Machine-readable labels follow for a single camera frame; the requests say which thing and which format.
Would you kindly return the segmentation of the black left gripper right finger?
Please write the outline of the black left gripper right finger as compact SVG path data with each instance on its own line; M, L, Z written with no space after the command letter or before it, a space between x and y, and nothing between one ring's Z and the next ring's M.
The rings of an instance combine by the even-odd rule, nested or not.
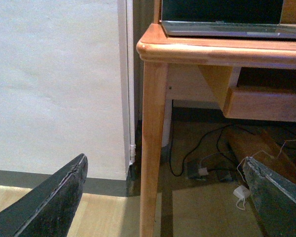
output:
M252 201L270 237L296 237L296 184L253 157L243 164Z

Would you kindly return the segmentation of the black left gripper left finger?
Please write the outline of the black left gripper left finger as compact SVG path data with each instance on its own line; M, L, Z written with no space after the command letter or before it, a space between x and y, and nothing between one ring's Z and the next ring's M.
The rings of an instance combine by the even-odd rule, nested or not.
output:
M0 237L65 237L83 193L88 160L80 154L0 212Z

